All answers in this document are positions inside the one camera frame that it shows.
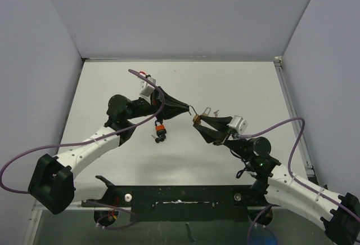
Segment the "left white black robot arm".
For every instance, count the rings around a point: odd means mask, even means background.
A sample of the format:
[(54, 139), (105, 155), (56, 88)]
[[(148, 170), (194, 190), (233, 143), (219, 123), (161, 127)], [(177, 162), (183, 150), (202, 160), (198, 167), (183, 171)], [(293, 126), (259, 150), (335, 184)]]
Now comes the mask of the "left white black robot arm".
[(161, 88), (145, 99), (112, 96), (106, 112), (108, 120), (96, 133), (64, 153), (39, 158), (28, 192), (54, 215), (78, 201), (96, 200), (102, 206), (112, 204), (115, 193), (103, 177), (86, 181), (76, 181), (76, 177), (102, 155), (130, 139), (135, 130), (131, 119), (154, 115), (157, 121), (164, 121), (189, 110), (188, 104)]

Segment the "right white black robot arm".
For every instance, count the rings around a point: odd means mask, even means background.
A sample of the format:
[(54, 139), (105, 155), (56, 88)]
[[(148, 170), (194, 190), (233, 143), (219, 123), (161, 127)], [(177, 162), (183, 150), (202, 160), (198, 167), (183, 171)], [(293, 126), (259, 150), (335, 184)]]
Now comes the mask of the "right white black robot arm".
[(263, 135), (275, 128), (303, 118), (290, 118), (253, 135), (244, 133), (243, 117), (209, 117), (196, 115), (193, 127), (208, 144), (226, 146), (245, 168), (244, 172), (255, 178), (250, 191), (251, 200), (258, 205), (283, 207), (321, 228), (335, 244), (359, 243), (359, 199), (330, 191), (291, 170), (291, 162), (281, 163), (271, 156), (271, 143)]

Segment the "orange black padlock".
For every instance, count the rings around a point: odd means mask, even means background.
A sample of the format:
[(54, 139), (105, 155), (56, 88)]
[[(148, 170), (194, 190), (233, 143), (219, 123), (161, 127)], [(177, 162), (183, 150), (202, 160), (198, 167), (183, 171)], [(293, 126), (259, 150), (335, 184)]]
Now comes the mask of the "orange black padlock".
[(166, 135), (167, 134), (167, 130), (164, 126), (164, 122), (163, 121), (159, 121), (156, 120), (155, 121), (155, 131), (158, 137)]

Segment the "brass padlock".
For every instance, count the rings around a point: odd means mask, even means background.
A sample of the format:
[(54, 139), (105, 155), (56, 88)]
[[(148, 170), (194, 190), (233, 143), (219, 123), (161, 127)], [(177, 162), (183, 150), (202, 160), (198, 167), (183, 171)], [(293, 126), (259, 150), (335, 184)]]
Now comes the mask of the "brass padlock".
[(192, 105), (189, 105), (189, 109), (191, 109), (194, 113), (194, 116), (193, 116), (193, 124), (196, 124), (196, 125), (201, 125), (201, 115), (199, 115), (197, 113), (197, 111), (195, 110), (195, 108), (192, 106)]
[(211, 112), (211, 108), (210, 107), (206, 107), (205, 110), (203, 111), (202, 115), (204, 116), (208, 116)]

